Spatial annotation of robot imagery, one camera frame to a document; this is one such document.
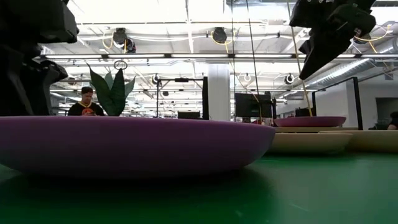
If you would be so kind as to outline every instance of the white pillar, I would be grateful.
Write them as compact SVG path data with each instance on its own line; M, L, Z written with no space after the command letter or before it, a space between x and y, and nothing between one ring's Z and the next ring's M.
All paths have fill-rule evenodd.
M231 95L228 64L208 66L209 117L213 121L230 121Z

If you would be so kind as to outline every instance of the person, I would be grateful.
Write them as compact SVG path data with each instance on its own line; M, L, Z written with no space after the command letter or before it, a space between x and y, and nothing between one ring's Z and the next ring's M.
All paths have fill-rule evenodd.
M392 112L390 114L391 123L388 126L387 130L397 130L398 129L398 111Z
M68 112L68 116L104 116L104 111L96 103L91 102L93 89L85 86L81 89L81 101L75 103Z

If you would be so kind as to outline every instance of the green table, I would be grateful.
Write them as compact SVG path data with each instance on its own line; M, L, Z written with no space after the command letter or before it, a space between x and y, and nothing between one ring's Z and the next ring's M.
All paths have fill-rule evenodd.
M239 172L110 182L0 168L0 223L398 223L398 156L265 157Z

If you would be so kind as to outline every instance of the purple bowl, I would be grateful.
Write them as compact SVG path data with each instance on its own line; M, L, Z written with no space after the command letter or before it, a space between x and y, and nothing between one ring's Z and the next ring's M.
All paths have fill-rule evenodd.
M0 163L29 174L131 179L244 167L271 146L272 127L184 119L0 117Z
M337 127L346 121L342 116L314 116L276 119L278 127Z

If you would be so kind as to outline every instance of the snake plant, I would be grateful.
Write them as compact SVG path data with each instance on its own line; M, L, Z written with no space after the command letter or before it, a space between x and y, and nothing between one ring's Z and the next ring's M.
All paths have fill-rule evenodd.
M103 78L90 68L91 86L94 87L99 104L108 116L120 116L126 106L126 98L134 89L136 78L124 84L123 70L119 69L114 79L109 72Z

